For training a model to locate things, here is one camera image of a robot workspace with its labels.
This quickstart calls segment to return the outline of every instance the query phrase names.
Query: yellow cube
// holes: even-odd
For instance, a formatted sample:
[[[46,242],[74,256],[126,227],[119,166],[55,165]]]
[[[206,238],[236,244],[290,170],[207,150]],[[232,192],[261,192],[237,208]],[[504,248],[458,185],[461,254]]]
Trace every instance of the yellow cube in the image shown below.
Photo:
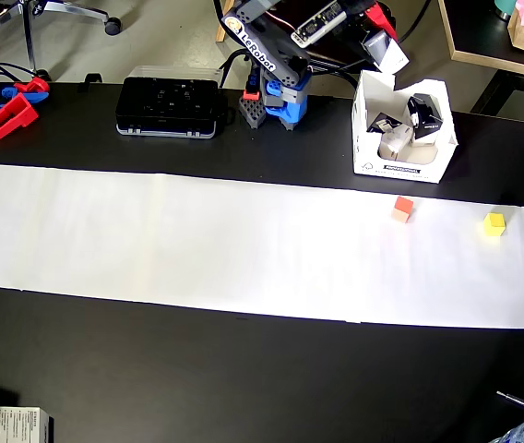
[[[504,215],[490,212],[485,216],[485,220],[483,220],[483,228],[485,229],[486,235],[499,237],[506,228]]]

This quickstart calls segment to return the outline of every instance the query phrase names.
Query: chair wheel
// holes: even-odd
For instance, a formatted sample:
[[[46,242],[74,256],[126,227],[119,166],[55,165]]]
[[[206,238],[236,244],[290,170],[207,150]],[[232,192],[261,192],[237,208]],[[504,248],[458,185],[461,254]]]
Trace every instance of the chair wheel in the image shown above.
[[[120,34],[123,29],[123,23],[116,17],[110,17],[106,23],[104,23],[104,30],[108,35]]]
[[[51,76],[49,75],[49,73],[47,71],[45,71],[44,69],[38,69],[36,77],[38,77],[38,78],[40,78],[40,79],[42,79],[44,81],[53,81],[51,79]]]

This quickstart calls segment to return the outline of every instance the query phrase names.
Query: orange cube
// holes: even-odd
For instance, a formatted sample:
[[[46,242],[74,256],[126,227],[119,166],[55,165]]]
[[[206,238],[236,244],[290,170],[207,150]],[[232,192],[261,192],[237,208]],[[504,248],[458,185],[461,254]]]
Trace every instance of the orange cube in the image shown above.
[[[393,217],[398,222],[405,223],[408,221],[408,218],[411,214],[411,208],[413,207],[413,201],[408,200],[404,197],[398,197],[391,211],[391,217]]]

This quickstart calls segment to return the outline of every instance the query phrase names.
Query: table surface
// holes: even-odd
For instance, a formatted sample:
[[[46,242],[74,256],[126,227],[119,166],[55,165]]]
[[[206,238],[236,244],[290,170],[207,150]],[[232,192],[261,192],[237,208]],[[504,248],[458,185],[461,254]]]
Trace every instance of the table surface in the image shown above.
[[[241,117],[212,140],[114,130],[119,85],[57,84],[0,163],[164,172],[524,205],[524,123],[454,114],[440,185],[355,175],[351,102],[312,97],[293,132]],[[228,91],[235,103],[239,92]],[[55,438],[490,441],[524,419],[524,330],[346,324],[0,289],[0,388]]]
[[[524,74],[524,51],[512,46],[494,0],[438,0],[452,60]]]

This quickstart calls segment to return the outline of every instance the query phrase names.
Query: white box on floor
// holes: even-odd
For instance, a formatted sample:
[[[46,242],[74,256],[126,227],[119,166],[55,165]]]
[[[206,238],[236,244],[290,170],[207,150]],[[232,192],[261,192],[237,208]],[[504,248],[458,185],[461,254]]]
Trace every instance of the white box on floor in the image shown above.
[[[41,408],[0,406],[0,443],[49,443],[49,414]]]
[[[453,116],[450,112],[447,86],[440,80],[423,80],[404,90],[393,90],[395,77],[379,72],[363,71],[352,106],[352,145],[354,172],[380,177],[400,178],[419,182],[438,183],[457,146]],[[433,97],[443,124],[433,145],[402,149],[392,159],[381,157],[379,146],[382,134],[367,132],[379,113],[387,114],[412,126],[407,111],[408,99],[416,93]]]

